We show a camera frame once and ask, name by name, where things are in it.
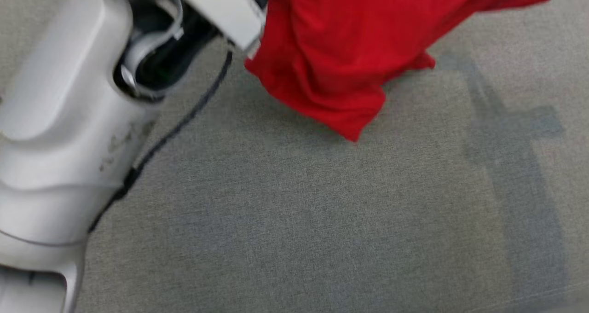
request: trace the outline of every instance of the scuff mark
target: scuff mark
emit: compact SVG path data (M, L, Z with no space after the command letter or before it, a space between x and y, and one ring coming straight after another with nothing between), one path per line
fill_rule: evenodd
M130 123L129 127L130 128L128 133L121 140L117 139L116 135L112 135L109 144L109 153L114 153L116 150L120 149L122 146L126 145L133 139L133 134L135 133L135 123Z
M113 163L114 163L113 157L103 158L103 160L100 164L100 168L99 168L100 172L103 172L107 166L110 166Z

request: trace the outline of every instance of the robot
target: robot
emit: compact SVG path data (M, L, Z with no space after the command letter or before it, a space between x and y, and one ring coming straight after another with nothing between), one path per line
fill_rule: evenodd
M266 4L64 4L0 104L0 313L74 312L88 238L166 96L214 38L255 51Z

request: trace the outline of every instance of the white robot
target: white robot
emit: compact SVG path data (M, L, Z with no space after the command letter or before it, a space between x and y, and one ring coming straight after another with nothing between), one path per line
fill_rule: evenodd
M266 3L65 3L0 105L0 313L74 311L88 236L165 143L133 168L166 93L215 37L256 47Z

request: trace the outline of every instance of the gray carpet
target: gray carpet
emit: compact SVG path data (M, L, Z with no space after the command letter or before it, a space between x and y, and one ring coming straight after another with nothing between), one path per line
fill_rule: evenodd
M0 85L60 0L0 1ZM81 313L537 312L589 297L589 2L477 15L357 144L238 59L92 238ZM209 47L151 141L210 84Z

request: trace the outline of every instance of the red fabric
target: red fabric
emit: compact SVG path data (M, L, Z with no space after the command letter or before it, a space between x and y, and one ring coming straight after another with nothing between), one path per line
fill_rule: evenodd
M270 0L247 69L277 99L356 141L381 84L433 68L425 49L475 12L547 0Z

